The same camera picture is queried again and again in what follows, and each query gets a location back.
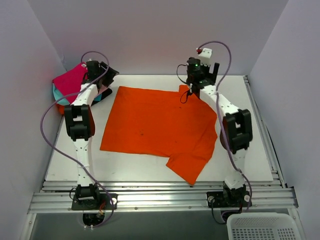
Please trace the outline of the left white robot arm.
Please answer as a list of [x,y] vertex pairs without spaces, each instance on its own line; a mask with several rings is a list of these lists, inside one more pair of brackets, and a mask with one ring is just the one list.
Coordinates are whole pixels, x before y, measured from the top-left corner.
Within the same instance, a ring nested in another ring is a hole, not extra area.
[[97,60],[87,61],[84,68],[86,72],[82,77],[80,92],[75,100],[64,108],[64,116],[66,133],[76,152],[78,177],[75,201],[95,210],[100,206],[101,196],[98,184],[93,179],[91,148],[96,127],[91,106],[95,98],[109,88],[119,72]]

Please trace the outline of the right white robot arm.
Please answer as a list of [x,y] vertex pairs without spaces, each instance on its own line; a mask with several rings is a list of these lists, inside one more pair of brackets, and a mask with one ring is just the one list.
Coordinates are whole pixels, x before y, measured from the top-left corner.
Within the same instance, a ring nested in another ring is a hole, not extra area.
[[205,70],[198,58],[190,57],[187,62],[188,96],[194,94],[206,103],[217,115],[220,125],[220,143],[227,151],[231,169],[223,181],[222,200],[227,206],[243,202],[249,204],[252,188],[244,174],[245,158],[253,140],[252,117],[247,109],[240,109],[218,92],[216,75]]

